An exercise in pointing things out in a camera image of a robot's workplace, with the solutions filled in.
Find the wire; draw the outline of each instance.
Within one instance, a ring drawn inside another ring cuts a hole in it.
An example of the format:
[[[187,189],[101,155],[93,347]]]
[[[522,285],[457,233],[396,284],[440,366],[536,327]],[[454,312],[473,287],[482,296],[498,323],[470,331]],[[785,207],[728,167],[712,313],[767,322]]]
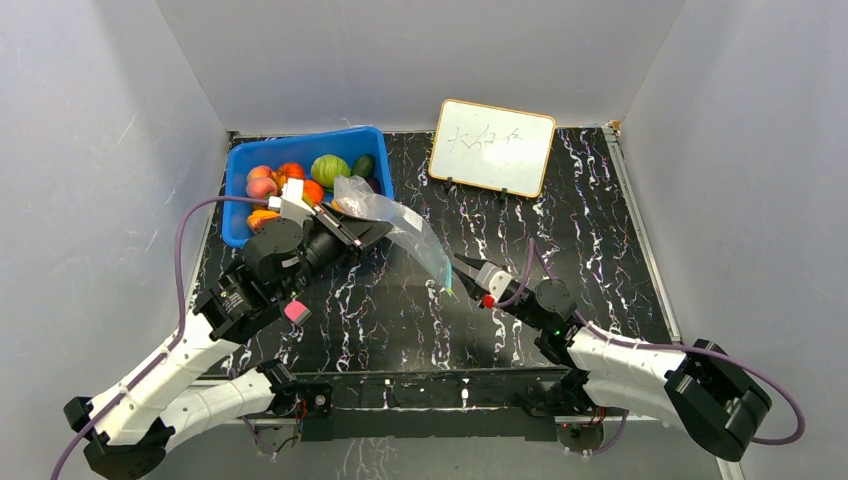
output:
[[[548,269],[547,265],[545,264],[545,261],[542,258],[542,255],[540,253],[536,253],[536,251],[537,251],[536,242],[531,237],[527,241],[527,263],[524,264],[524,275],[521,277],[521,283],[519,283],[518,289],[516,290],[515,295],[513,295],[512,298],[510,298],[506,302],[503,302],[503,304],[509,306],[509,305],[515,303],[515,301],[518,300],[518,296],[527,287],[527,282],[530,279],[530,269],[531,269],[531,263],[532,263],[532,259],[533,259],[534,254],[536,255],[536,258],[539,260],[539,263],[541,263],[542,266],[545,268],[545,271],[549,272],[549,269]],[[783,437],[783,438],[757,438],[757,437],[755,437],[751,441],[753,443],[758,443],[760,445],[787,445],[787,444],[798,441],[798,439],[801,438],[804,435],[804,431],[807,429],[807,420],[806,420],[806,417],[804,417],[804,412],[801,411],[801,406],[798,404],[798,401],[795,399],[795,397],[792,396],[792,394],[789,393],[788,390],[786,390],[785,387],[783,387],[783,385],[778,383],[777,380],[775,380],[774,378],[772,378],[771,376],[769,376],[767,373],[763,372],[762,370],[758,369],[757,367],[754,367],[753,365],[750,365],[743,360],[725,355],[723,353],[715,352],[715,351],[712,351],[712,350],[706,350],[704,348],[692,347],[692,346],[689,346],[689,345],[663,345],[663,344],[655,344],[655,343],[645,343],[645,342],[641,342],[641,341],[637,341],[637,340],[634,340],[634,341],[621,340],[620,338],[615,338],[615,336],[608,335],[605,330],[595,326],[594,323],[586,321],[586,318],[583,317],[583,315],[579,311],[575,311],[574,316],[575,316],[575,318],[577,318],[577,321],[579,323],[581,323],[584,327],[587,327],[596,336],[598,336],[599,338],[601,338],[605,341],[608,341],[609,343],[611,343],[613,345],[618,345],[620,347],[627,347],[627,348],[636,348],[636,349],[641,349],[641,350],[670,350],[670,351],[691,353],[691,354],[695,354],[695,355],[703,355],[705,357],[711,357],[711,358],[723,360],[723,361],[725,361],[725,362],[727,362],[731,365],[734,365],[736,367],[741,368],[742,370],[745,370],[746,372],[750,373],[751,375],[754,375],[755,377],[759,378],[760,380],[762,380],[763,382],[768,384],[770,387],[775,389],[775,391],[777,391],[777,393],[779,393],[784,399],[786,399],[786,402],[792,408],[792,412],[795,414],[795,419],[797,421],[797,426],[795,427],[795,431],[791,435],[788,435],[788,436]],[[624,422],[623,421],[622,421],[622,424],[621,424],[621,429],[622,430],[624,429]]]
[[[227,370],[227,376],[230,378],[230,380],[235,380],[238,375],[238,370],[236,370],[235,368]],[[264,440],[262,440],[262,437],[259,436],[259,433],[256,431],[255,428],[253,428],[253,425],[250,424],[250,420],[248,420],[247,417],[242,416],[241,421],[244,422],[244,426],[247,427],[247,430],[250,432],[250,435],[253,436],[253,443],[255,443],[256,446],[264,450],[265,453],[271,455],[272,457],[276,455],[274,449],[270,447],[267,443],[265,443]]]
[[[283,447],[285,447],[287,443],[289,443],[289,442],[291,442],[291,441],[293,441],[293,440],[300,440],[300,437],[299,437],[299,436],[297,436],[297,435],[294,435],[294,436],[291,436],[291,437],[289,437],[289,438],[287,438],[287,439],[283,440],[283,443],[282,443],[282,444],[280,444],[280,446],[277,448],[277,451],[276,451],[276,452],[274,452],[274,453],[280,453],[280,450],[282,450],[282,449],[283,449]],[[292,443],[292,448],[294,448],[294,446],[295,446],[295,445],[297,445],[297,442]]]
[[[295,416],[295,424],[297,425],[298,436],[303,434],[303,420],[306,419],[306,400],[303,401],[303,413],[300,415],[300,421]]]
[[[592,412],[592,421],[589,422],[589,425],[600,425],[607,418],[607,408],[599,407],[596,408],[594,412]]]
[[[614,336],[607,335],[607,332],[597,327],[594,323],[587,322],[585,318],[579,313],[576,312],[575,315],[579,322],[583,323],[589,330],[592,331],[595,335],[600,337],[603,340],[609,341],[613,345],[618,345],[620,347],[627,348],[637,348],[640,350],[672,350],[683,353],[691,353],[695,355],[703,355],[705,357],[716,358],[718,360],[723,360],[731,365],[741,368],[746,372],[754,375],[759,378],[767,385],[772,387],[779,393],[783,398],[786,399],[786,402],[792,408],[792,412],[795,414],[795,418],[797,420],[797,426],[795,427],[795,431],[786,437],[783,438],[753,438],[751,441],[753,443],[758,443],[760,445],[788,445],[790,443],[798,441],[804,435],[804,431],[807,429],[807,420],[804,417],[804,412],[801,411],[801,406],[798,404],[798,401],[792,394],[789,393],[786,388],[777,382],[774,378],[772,378],[767,373],[763,372],[759,368],[746,363],[743,360],[738,358],[730,357],[723,353],[715,352],[713,350],[706,350],[704,348],[692,347],[689,345],[661,345],[661,344],[653,344],[653,343],[642,343],[642,342],[628,342]]]
[[[183,285],[183,275],[182,275],[182,243],[183,243],[183,234],[185,233],[185,226],[188,223],[189,217],[195,211],[197,211],[200,207],[204,205],[208,205],[210,203],[217,202],[243,202],[243,203],[253,203],[256,205],[267,205],[267,200],[258,200],[253,198],[244,198],[244,197],[235,197],[232,195],[221,195],[217,197],[208,198],[200,203],[195,204],[191,208],[186,211],[183,215],[182,219],[180,219],[180,223],[177,226],[177,238],[174,242],[174,278],[177,286],[177,307],[179,308],[178,317],[177,317],[177,334],[173,340],[167,345],[168,353],[172,352],[174,348],[179,345],[182,341],[183,336],[185,335],[185,324],[186,324],[186,305],[185,305],[185,286]],[[156,368],[163,360],[168,357],[167,353],[160,353],[157,355],[150,363],[144,366],[144,368],[138,372],[138,375],[133,377],[127,383],[126,392],[132,390],[136,385],[139,384],[145,377],[147,377],[150,372]],[[103,419],[109,412],[115,408],[118,403],[126,396],[125,393],[119,393],[115,395],[112,400],[106,403],[103,406],[103,409],[97,412],[97,414],[86,423],[82,429],[74,436],[73,439],[68,443],[68,446],[65,447],[65,450],[59,456],[59,459],[56,460],[56,465],[53,467],[53,473],[50,474],[50,480],[59,480],[59,475],[62,473],[62,468],[65,466],[65,463],[70,458],[71,453],[73,453],[74,449],[79,445],[79,442],[94,428],[94,425],[97,424],[100,420]]]
[[[615,435],[612,437],[612,440],[610,440],[610,443],[598,448],[597,450],[592,450],[592,455],[604,453],[610,448],[612,448],[612,446],[615,445],[616,442],[618,442],[618,440],[621,438],[621,434],[624,433],[624,425],[627,423],[627,415],[629,413],[629,411],[625,410],[624,413],[621,415],[621,423],[618,425],[618,430],[615,432]]]

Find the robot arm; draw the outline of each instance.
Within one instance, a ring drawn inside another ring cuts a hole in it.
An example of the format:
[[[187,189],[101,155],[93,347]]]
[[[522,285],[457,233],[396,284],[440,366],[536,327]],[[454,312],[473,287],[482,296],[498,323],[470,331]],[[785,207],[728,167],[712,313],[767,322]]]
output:
[[[540,331],[534,343],[542,354],[571,368],[551,390],[577,412],[605,406],[651,416],[683,428],[713,455],[736,462],[771,408],[769,396],[741,368],[711,356],[651,349],[647,342],[585,322],[562,281],[522,288],[498,265],[456,257],[464,266],[454,265],[454,273],[469,297]],[[471,274],[463,271],[467,267]],[[704,340],[694,346],[724,353]]]
[[[242,259],[198,295],[182,337],[174,332],[120,382],[94,398],[76,397],[65,406],[71,428],[80,432],[117,395],[124,395],[85,436],[89,444],[84,453],[92,470],[112,480],[141,478],[166,452],[224,421],[269,409],[290,413],[304,395],[329,398],[329,386],[295,382],[279,362],[207,391],[185,392],[216,361],[270,323],[287,317],[301,325],[309,311],[291,298],[328,267],[358,262],[392,228],[321,205],[308,207],[300,200],[297,187],[302,185],[289,184],[283,198],[270,201],[281,218],[263,225],[245,245]],[[158,364],[132,385],[157,359]],[[321,408],[311,406],[311,415],[321,414]]]

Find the whiteboard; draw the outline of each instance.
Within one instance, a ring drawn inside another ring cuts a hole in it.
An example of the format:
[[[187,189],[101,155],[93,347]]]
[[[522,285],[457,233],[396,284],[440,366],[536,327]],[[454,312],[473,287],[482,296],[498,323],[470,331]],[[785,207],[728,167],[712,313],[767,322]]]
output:
[[[538,197],[555,129],[556,121],[547,115],[445,100],[430,176]]]

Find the white wall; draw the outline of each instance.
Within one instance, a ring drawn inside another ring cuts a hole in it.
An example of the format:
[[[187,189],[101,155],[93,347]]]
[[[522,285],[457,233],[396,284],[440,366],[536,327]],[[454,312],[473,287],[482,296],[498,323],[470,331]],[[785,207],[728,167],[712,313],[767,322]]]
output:
[[[848,4],[690,0],[623,125],[681,330],[785,382],[809,419],[746,478],[848,471]],[[794,428],[775,408],[762,434]]]
[[[157,0],[228,130],[434,129],[449,97],[620,119],[684,0]]]
[[[153,0],[0,2],[0,132],[0,476],[44,480],[65,402],[173,328],[226,134]],[[62,478],[100,477],[80,449]]]

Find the plastic bag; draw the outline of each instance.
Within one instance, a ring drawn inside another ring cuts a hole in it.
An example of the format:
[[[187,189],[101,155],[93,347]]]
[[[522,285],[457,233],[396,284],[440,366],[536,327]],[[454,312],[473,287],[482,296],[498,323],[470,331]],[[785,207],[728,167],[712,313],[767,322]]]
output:
[[[450,258],[433,228],[421,215],[398,202],[377,195],[362,177],[339,175],[333,185],[337,208],[354,217],[382,220],[393,225],[386,237],[406,250],[433,278],[451,290]]]

